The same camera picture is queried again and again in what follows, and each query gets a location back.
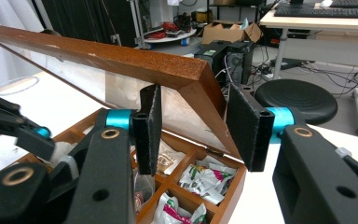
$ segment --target white curtain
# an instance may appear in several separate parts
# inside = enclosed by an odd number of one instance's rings
[[[33,31],[43,31],[30,0],[0,0],[0,25]],[[28,55],[24,49],[17,52]],[[17,77],[31,76],[39,69],[0,47],[0,85]]]

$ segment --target white tabletop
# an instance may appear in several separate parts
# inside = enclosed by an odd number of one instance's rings
[[[261,19],[260,25],[272,28],[358,31],[358,19],[275,17],[274,13],[275,10],[268,12]]]
[[[50,128],[53,136],[103,107],[46,73],[35,76],[39,78],[35,86],[2,98],[21,105],[22,115]],[[353,157],[358,160],[358,137],[313,126],[312,128],[337,147],[350,150]],[[279,146],[269,146],[263,173],[246,174],[242,195],[229,223],[284,223],[272,184],[272,172]],[[13,148],[13,142],[10,141],[0,145],[0,169],[24,155],[22,149]]]

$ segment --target computer tower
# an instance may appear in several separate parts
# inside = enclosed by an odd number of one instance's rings
[[[227,66],[235,84],[247,84],[252,71],[255,43],[236,41],[227,47]]]
[[[212,71],[216,77],[220,87],[226,85],[226,73],[220,72],[225,68],[224,59],[227,53],[227,47],[230,41],[214,40],[208,45],[201,46],[201,49],[194,54],[194,58],[202,59],[211,66]]]

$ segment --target computer keyboard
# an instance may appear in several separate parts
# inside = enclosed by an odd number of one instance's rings
[[[330,7],[358,8],[358,0],[335,0]]]
[[[276,17],[310,17],[310,18],[352,18],[358,19],[358,8],[296,8],[279,7]]]

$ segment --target screw hole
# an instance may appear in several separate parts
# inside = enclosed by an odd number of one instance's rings
[[[261,111],[260,112],[260,115],[262,115],[262,116],[269,116],[269,115],[271,115],[268,111]]]
[[[351,189],[348,189],[346,187],[341,187],[341,186],[338,186],[337,187],[337,191],[344,195],[345,197],[348,197],[348,198],[356,198],[356,194],[353,192],[353,190]]]
[[[116,134],[116,130],[109,130],[105,134],[106,134],[106,136],[113,136]]]
[[[107,191],[106,189],[99,189],[99,190],[95,191],[94,194],[92,194],[92,199],[95,202],[103,201],[107,197],[109,197],[109,191]]]

